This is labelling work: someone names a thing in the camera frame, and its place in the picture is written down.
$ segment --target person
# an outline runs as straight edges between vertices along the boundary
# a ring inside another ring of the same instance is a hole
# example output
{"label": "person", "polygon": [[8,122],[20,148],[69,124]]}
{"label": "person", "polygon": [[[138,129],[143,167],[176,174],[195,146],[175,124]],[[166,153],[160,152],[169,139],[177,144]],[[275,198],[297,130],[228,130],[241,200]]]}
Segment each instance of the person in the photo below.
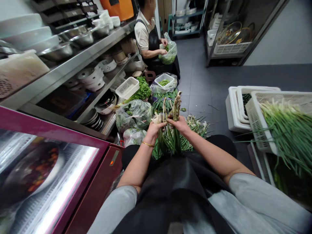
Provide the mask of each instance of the person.
{"label": "person", "polygon": [[88,234],[308,233],[311,214],[240,163],[228,137],[206,140],[184,117],[167,121],[195,151],[155,162],[167,123],[151,123],[142,144],[124,150],[124,174]]}
{"label": "person", "polygon": [[147,66],[148,70],[154,71],[156,75],[160,75],[164,72],[175,74],[180,79],[180,68],[178,57],[172,64],[163,64],[158,55],[165,55],[167,51],[160,49],[160,44],[164,48],[168,45],[167,39],[158,37],[155,20],[153,19],[156,8],[155,0],[138,0],[140,11],[137,16],[134,32],[136,36],[136,42],[140,53],[143,58],[143,62]]}

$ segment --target white plate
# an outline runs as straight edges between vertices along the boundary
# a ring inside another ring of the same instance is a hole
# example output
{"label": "white plate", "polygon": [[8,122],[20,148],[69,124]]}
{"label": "white plate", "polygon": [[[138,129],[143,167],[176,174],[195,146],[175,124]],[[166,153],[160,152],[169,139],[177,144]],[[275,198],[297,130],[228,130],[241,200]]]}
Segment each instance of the white plate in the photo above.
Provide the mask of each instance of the white plate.
{"label": "white plate", "polygon": [[1,39],[13,44],[19,50],[24,50],[24,48],[28,48],[29,46],[48,39],[51,36],[52,32],[50,27],[43,27]]}
{"label": "white plate", "polygon": [[111,113],[113,111],[113,107],[116,105],[117,103],[117,96],[114,95],[114,101],[110,104],[109,107],[105,106],[105,107],[95,107],[96,111],[102,115],[107,115],[109,113]]}
{"label": "white plate", "polygon": [[3,20],[0,21],[0,38],[10,37],[42,26],[43,22],[39,14],[27,14]]}
{"label": "white plate", "polygon": [[82,120],[81,124],[86,126],[91,124],[93,121],[96,120],[98,113],[96,109],[91,109],[90,112],[86,115],[86,117]]}
{"label": "white plate", "polygon": [[98,127],[101,126],[102,124],[103,124],[103,120],[100,118],[100,121],[98,122],[98,124],[97,124],[95,127],[93,127],[92,129],[93,129],[93,130],[96,130],[96,129],[98,129]]}
{"label": "white plate", "polygon": [[99,125],[99,123],[101,122],[101,118],[99,118],[95,124],[91,125],[90,128],[94,128],[95,126]]}
{"label": "white plate", "polygon": [[57,46],[59,44],[59,37],[57,35],[54,35],[48,39],[45,39],[43,41],[40,41],[36,44],[33,44],[29,47],[24,48],[24,50],[30,50],[34,49],[37,53],[40,53],[46,49],[52,48],[54,46]]}
{"label": "white plate", "polygon": [[102,123],[100,124],[100,127],[97,127],[97,131],[101,130],[101,128],[103,127],[104,121],[102,120]]}

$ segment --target black apron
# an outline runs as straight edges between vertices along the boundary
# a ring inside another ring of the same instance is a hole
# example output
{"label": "black apron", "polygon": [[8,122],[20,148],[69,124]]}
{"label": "black apron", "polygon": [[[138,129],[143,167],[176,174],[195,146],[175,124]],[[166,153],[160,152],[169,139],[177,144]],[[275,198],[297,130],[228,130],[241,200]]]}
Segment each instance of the black apron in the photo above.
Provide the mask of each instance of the black apron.
{"label": "black apron", "polygon": [[234,234],[207,199],[221,189],[231,191],[205,163],[193,152],[165,160],[148,175],[136,206],[113,234],[167,234],[171,222],[202,222],[194,217],[204,217],[218,234]]}
{"label": "black apron", "polygon": [[[142,24],[145,25],[145,23],[138,19],[136,22],[141,22]],[[159,37],[157,33],[157,28],[156,25],[152,31],[149,33],[149,50],[158,50],[159,49]],[[178,56],[175,57],[175,60],[172,64],[165,65],[163,64],[159,58],[158,55],[153,57],[153,58],[143,58],[143,62],[148,66],[148,70],[154,71],[156,75],[160,75],[164,72],[169,72],[178,77],[180,79],[180,67],[179,67],[179,61],[178,61]]]}

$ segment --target gray tile floor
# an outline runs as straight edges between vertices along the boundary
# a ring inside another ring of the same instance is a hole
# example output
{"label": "gray tile floor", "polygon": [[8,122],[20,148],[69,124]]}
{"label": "gray tile floor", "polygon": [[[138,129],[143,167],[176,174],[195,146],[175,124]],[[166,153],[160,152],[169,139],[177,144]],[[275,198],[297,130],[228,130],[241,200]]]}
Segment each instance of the gray tile floor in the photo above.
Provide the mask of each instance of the gray tile floor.
{"label": "gray tile floor", "polygon": [[[311,65],[241,66],[206,68],[204,39],[177,40],[181,80],[178,89],[182,91],[181,107],[187,116],[205,116],[211,123],[211,134],[223,134],[233,141],[237,133],[228,130],[225,99],[230,86],[257,85],[276,86],[283,91],[312,91]],[[235,143],[238,160],[252,169],[247,143]]]}

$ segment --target gold bracelet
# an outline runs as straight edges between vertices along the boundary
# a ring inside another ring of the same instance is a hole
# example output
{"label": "gold bracelet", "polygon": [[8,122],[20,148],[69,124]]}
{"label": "gold bracelet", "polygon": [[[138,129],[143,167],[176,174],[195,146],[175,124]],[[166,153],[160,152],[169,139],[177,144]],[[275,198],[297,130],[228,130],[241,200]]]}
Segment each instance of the gold bracelet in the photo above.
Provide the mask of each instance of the gold bracelet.
{"label": "gold bracelet", "polygon": [[155,147],[154,145],[150,145],[150,144],[148,144],[148,143],[146,143],[146,142],[144,142],[144,141],[142,141],[142,143],[145,144],[145,145],[151,146],[151,147],[153,147],[153,148]]}

